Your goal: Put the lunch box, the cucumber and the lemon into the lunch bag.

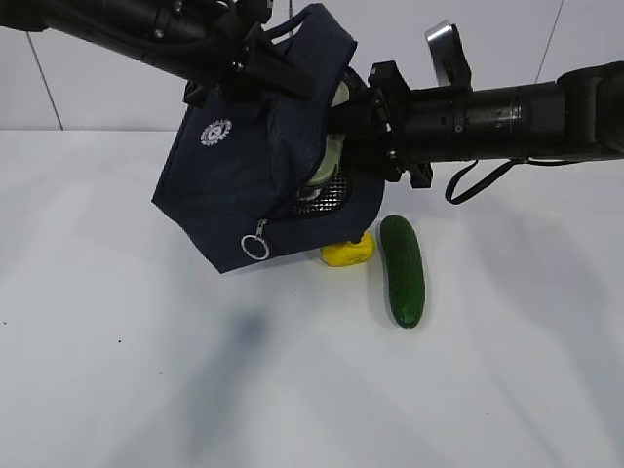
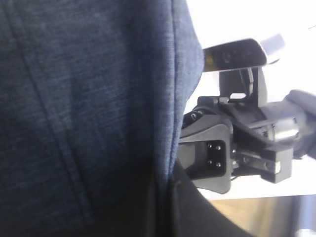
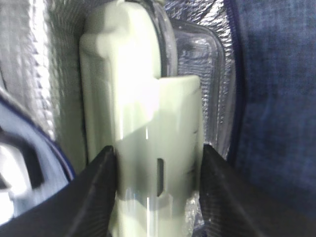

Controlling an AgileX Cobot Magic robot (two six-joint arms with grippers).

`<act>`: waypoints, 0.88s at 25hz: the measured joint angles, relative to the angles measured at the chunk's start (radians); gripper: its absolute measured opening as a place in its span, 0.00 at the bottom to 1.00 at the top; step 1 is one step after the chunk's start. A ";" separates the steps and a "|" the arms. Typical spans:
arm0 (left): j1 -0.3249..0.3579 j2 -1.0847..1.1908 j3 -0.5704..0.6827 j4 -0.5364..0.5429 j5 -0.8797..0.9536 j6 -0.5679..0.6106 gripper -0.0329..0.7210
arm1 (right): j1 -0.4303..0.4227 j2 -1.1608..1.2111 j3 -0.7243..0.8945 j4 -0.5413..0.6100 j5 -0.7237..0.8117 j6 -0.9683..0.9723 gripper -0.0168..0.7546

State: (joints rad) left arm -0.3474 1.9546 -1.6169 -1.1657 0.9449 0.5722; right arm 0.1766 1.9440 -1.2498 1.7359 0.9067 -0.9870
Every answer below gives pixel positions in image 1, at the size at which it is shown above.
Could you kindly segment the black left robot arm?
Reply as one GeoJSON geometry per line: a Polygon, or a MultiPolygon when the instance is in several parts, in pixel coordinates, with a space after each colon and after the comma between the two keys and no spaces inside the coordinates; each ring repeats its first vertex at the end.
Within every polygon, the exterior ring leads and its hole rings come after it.
{"type": "Polygon", "coordinates": [[[237,100],[264,92],[310,99],[313,79],[263,27],[272,10],[270,1],[4,1],[1,24],[61,31],[177,76],[195,107],[213,89],[237,100]]]}

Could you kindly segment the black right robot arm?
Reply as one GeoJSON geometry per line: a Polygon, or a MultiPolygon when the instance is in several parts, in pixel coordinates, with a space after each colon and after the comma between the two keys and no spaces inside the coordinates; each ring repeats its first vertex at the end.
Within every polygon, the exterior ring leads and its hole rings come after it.
{"type": "Polygon", "coordinates": [[[623,156],[623,64],[581,68],[559,79],[506,88],[410,89],[393,61],[329,113],[346,137],[351,166],[414,189],[432,184],[438,163],[505,160],[557,167],[623,156]]]}

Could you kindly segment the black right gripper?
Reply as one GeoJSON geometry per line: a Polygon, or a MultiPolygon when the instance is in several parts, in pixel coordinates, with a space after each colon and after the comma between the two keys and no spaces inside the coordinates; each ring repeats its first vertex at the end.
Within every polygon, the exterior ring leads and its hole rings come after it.
{"type": "Polygon", "coordinates": [[[350,93],[344,163],[389,182],[397,182],[408,173],[411,187],[431,187],[431,165],[409,158],[405,123],[410,88],[396,62],[374,64],[367,80],[349,69],[343,82],[350,93]]]}

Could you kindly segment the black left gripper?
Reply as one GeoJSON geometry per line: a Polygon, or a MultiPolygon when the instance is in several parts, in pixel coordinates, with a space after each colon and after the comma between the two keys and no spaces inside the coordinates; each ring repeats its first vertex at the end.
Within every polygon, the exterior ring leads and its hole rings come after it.
{"type": "Polygon", "coordinates": [[[185,53],[193,66],[183,102],[205,105],[218,91],[234,102],[256,97],[259,88],[299,99],[315,91],[313,80],[291,63],[279,48],[264,40],[262,26],[272,16],[271,1],[227,1],[206,38],[185,53]]]}

